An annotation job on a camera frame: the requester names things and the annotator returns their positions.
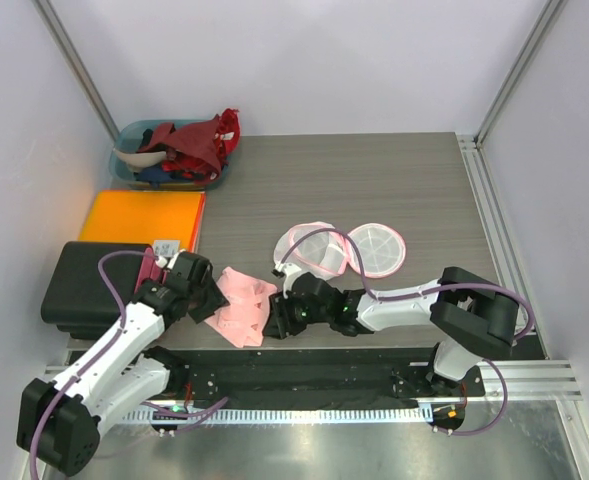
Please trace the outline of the pink bra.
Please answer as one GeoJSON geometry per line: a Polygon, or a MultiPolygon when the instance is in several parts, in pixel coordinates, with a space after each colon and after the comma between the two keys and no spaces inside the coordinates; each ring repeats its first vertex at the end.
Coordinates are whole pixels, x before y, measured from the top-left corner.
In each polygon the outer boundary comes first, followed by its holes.
{"type": "Polygon", "coordinates": [[[226,267],[217,286],[229,305],[219,308],[205,323],[236,348],[260,347],[270,315],[270,296],[278,289],[272,283],[226,267]]]}

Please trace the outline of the white mesh laundry bag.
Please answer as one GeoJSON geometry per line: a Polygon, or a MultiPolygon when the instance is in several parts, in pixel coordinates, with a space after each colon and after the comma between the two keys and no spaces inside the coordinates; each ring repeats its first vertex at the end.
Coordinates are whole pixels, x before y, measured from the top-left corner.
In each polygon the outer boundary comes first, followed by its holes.
{"type": "MultiPolygon", "coordinates": [[[[312,222],[291,227],[276,243],[273,252],[274,264],[294,263],[304,271],[325,280],[343,275],[348,267],[360,274],[361,269],[352,245],[334,231],[319,232],[306,238],[286,256],[300,238],[322,228],[333,228],[333,225],[312,222]]],[[[366,223],[349,231],[348,236],[358,247],[366,278],[389,277],[396,273],[405,261],[405,240],[387,225],[366,223]]]]}

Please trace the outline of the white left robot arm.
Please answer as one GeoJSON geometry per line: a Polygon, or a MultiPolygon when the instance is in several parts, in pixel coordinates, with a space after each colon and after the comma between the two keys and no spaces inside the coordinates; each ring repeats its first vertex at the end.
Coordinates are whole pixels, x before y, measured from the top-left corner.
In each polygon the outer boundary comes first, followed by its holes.
{"type": "Polygon", "coordinates": [[[156,340],[184,317],[200,323],[228,303],[211,262],[185,250],[153,256],[160,279],[144,280],[124,302],[105,271],[114,256],[103,256],[97,268],[119,309],[117,320],[63,372],[49,381],[35,378],[22,392],[16,443],[28,454],[32,479],[40,463],[78,474],[125,414],[160,394],[179,397],[188,368],[156,340]]]}

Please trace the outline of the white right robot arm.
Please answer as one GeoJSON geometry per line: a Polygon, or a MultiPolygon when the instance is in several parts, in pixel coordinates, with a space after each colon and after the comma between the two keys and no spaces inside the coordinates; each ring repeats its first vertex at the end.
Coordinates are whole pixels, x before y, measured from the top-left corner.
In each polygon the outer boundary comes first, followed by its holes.
{"type": "Polygon", "coordinates": [[[284,278],[282,291],[269,298],[266,337],[285,339],[319,323],[348,337],[427,324],[444,333],[419,376],[422,393],[458,392],[480,361],[510,359],[516,341],[518,300],[459,267],[424,285],[387,291],[339,290],[300,270],[284,278]]]}

